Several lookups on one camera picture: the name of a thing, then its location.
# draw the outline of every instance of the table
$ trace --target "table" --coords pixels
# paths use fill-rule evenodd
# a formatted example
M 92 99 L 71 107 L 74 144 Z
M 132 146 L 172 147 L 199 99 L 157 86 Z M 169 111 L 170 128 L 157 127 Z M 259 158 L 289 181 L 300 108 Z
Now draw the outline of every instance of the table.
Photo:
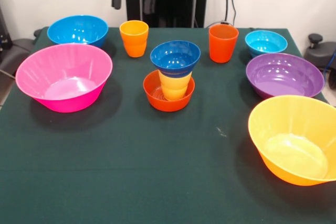
M 286 29 L 273 30 L 299 55 Z M 335 183 L 279 180 L 249 138 L 248 116 L 261 101 L 245 76 L 249 31 L 239 30 L 232 60 L 217 64 L 206 29 L 150 29 L 145 55 L 132 59 L 111 28 L 112 75 L 77 113 L 49 111 L 14 86 L 0 112 L 1 222 L 335 223 Z M 142 81 L 155 69 L 151 50 L 173 39 L 202 55 L 189 105 L 164 113 L 149 105 Z M 43 29 L 35 50 L 50 45 Z

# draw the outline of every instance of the cup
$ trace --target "cup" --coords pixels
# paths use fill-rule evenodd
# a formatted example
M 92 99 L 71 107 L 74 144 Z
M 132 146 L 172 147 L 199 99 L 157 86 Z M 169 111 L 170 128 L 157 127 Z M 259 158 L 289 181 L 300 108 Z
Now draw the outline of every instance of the cup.
M 176 101 L 182 99 L 185 95 L 185 92 L 187 91 L 191 74 L 192 72 L 184 77 L 173 78 L 165 76 L 161 71 L 159 71 L 159 78 L 161 82 L 163 96 L 168 101 Z
M 144 55 L 147 38 L 148 25 L 140 20 L 129 20 L 119 27 L 124 48 L 130 57 L 141 57 Z
M 216 63 L 226 63 L 235 50 L 239 31 L 231 25 L 218 24 L 209 28 L 209 54 Z

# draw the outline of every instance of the knob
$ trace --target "knob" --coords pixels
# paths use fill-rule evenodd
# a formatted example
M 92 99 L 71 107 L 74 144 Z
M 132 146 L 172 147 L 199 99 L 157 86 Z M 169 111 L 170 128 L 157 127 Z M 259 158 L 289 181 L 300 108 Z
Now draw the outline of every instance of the knob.
M 319 34 L 310 34 L 308 39 L 311 43 L 310 48 L 314 48 L 318 43 L 323 40 L 323 37 Z

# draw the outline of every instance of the light blue bowl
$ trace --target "light blue bowl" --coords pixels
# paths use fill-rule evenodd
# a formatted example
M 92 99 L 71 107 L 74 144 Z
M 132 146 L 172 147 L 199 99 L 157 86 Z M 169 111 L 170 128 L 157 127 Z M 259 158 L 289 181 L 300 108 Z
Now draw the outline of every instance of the light blue bowl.
M 109 26 L 101 18 L 76 15 L 60 19 L 47 31 L 49 39 L 56 44 L 81 43 L 102 47 Z
M 172 78 L 187 76 L 200 57 L 199 47 L 185 40 L 162 43 L 152 50 L 150 56 L 152 63 L 165 76 Z
M 282 52 L 288 46 L 288 43 L 283 36 L 273 31 L 266 30 L 250 32 L 245 37 L 245 43 L 252 58 L 270 52 Z

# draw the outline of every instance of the plastic bowl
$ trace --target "plastic bowl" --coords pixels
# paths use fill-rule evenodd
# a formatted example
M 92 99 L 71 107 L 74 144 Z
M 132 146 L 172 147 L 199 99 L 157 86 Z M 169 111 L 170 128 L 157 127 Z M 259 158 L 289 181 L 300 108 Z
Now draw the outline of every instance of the plastic bowl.
M 195 82 L 191 77 L 183 98 L 176 101 L 167 101 L 162 93 L 159 71 L 155 70 L 149 73 L 143 80 L 143 89 L 145 90 L 149 103 L 154 108 L 164 112 L 174 112 L 187 106 L 194 92 Z
M 301 57 L 289 54 L 264 54 L 252 59 L 246 75 L 262 98 L 295 94 L 313 97 L 324 87 L 320 70 Z
M 109 27 L 101 18 L 77 15 L 60 19 L 47 31 L 49 39 L 56 44 L 79 43 L 102 47 Z
M 112 72 L 103 50 L 84 44 L 47 47 L 29 56 L 16 72 L 26 95 L 57 112 L 75 112 L 98 98 Z
M 164 75 L 179 78 L 193 71 L 201 57 L 201 50 L 189 41 L 174 40 L 155 47 L 150 57 Z
M 245 43 L 252 57 L 269 52 L 282 52 L 287 48 L 286 39 L 273 31 L 252 31 L 245 37 Z
M 299 95 L 259 103 L 248 129 L 265 165 L 299 186 L 336 180 L 336 109 Z

